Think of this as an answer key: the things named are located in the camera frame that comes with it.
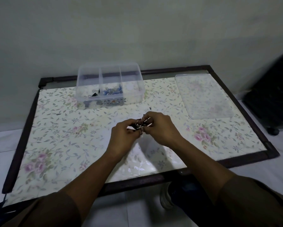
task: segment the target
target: shoe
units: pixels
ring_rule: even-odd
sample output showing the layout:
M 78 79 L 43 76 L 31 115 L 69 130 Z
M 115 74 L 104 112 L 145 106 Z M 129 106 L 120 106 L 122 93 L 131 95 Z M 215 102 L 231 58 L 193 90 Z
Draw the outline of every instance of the shoe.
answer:
M 171 183 L 165 183 L 162 186 L 159 196 L 160 203 L 165 210 L 170 210 L 174 206 L 173 202 L 171 201 L 171 197 L 168 193 L 168 188 L 170 184 Z

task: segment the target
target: person's right hand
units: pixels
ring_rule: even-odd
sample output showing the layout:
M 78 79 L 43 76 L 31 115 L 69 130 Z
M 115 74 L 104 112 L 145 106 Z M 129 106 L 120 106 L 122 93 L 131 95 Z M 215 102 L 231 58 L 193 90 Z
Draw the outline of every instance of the person's right hand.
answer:
M 141 118 L 140 122 L 144 122 L 145 120 L 147 120 L 145 122 L 146 124 L 151 125 L 142 127 L 141 131 L 151 135 L 155 141 L 163 146 L 173 149 L 178 142 L 184 139 L 168 115 L 164 115 L 161 112 L 149 111 Z

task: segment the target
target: floor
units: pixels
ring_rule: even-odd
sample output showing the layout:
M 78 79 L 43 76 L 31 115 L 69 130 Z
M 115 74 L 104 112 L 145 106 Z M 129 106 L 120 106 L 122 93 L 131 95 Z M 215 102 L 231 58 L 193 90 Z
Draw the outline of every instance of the floor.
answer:
M 239 175 L 260 180 L 283 194 L 283 130 L 278 136 L 267 134 L 257 119 L 244 105 L 243 107 L 280 152 L 280 157 L 231 170 Z M 4 198 L 1 190 L 21 132 L 21 129 L 0 132 L 0 202 Z M 174 207 L 166 211 L 161 207 L 160 187 L 161 185 L 157 185 L 98 198 L 83 226 L 197 226 L 180 208 Z

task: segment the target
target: white wall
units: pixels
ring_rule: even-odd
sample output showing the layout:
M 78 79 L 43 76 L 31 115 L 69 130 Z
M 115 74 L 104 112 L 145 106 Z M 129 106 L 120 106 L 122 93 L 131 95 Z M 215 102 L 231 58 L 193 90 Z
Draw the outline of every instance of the white wall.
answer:
M 210 64 L 233 92 L 283 54 L 283 0 L 0 0 L 0 124 L 89 61 Z

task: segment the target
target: forearm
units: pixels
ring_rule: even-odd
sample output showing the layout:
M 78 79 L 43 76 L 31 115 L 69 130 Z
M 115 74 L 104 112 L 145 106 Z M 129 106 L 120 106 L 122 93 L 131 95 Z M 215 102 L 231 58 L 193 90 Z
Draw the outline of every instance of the forearm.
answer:
M 82 223 L 117 162 L 117 159 L 104 153 L 102 157 L 61 190 L 76 203 Z
M 235 174 L 197 149 L 193 144 L 182 138 L 172 146 L 192 174 L 200 182 L 213 203 L 225 185 Z

